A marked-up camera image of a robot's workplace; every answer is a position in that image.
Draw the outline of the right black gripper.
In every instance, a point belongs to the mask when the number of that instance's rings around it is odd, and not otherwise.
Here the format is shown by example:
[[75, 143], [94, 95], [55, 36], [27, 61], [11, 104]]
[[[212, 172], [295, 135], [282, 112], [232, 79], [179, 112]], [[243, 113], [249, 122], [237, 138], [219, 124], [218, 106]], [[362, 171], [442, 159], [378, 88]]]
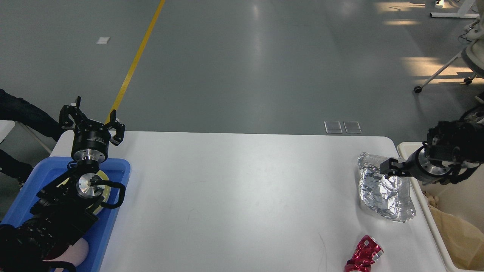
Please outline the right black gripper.
[[408, 159], [400, 162], [395, 158], [388, 158], [380, 164], [380, 172], [386, 177], [414, 177], [423, 185], [437, 184], [448, 177], [451, 169], [442, 165], [440, 161], [433, 162], [425, 156], [425, 147], [420, 147]]

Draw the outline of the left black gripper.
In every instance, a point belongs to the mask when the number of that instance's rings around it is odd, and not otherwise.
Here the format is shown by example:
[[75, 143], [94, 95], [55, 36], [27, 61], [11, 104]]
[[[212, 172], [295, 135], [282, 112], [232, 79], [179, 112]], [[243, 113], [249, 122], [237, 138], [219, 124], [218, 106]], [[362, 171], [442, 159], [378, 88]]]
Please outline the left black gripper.
[[81, 97], [73, 104], [64, 105], [59, 112], [59, 125], [62, 129], [74, 132], [71, 158], [75, 162], [93, 160], [102, 163], [108, 158], [109, 143], [119, 146], [126, 126], [116, 118], [116, 110], [111, 110], [108, 122], [102, 125], [104, 131], [90, 131], [90, 119], [80, 110]]

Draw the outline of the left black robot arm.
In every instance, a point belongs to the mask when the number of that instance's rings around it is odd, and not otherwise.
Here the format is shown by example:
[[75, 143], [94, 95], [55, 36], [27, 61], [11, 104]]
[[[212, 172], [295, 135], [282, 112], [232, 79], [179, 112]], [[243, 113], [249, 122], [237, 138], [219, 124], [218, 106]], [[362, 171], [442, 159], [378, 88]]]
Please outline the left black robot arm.
[[126, 186], [102, 179], [98, 172], [108, 158], [109, 144], [121, 144], [126, 127], [116, 119], [116, 110], [105, 124], [89, 119], [80, 110], [80, 102], [78, 97], [59, 112], [59, 124], [74, 132], [72, 161], [66, 172], [38, 191], [29, 220], [19, 227], [1, 225], [2, 272], [75, 272], [73, 263], [55, 258], [98, 221], [96, 209], [123, 204]]

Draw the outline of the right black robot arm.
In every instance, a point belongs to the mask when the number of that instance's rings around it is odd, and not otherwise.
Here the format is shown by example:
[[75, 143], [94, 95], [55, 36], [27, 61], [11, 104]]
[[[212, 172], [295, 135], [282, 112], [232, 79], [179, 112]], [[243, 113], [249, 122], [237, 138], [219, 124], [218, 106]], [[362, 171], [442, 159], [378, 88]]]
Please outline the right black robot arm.
[[405, 162], [389, 158], [380, 164], [387, 177], [414, 177], [423, 185], [458, 184], [484, 161], [483, 105], [467, 110], [456, 121], [440, 121]]

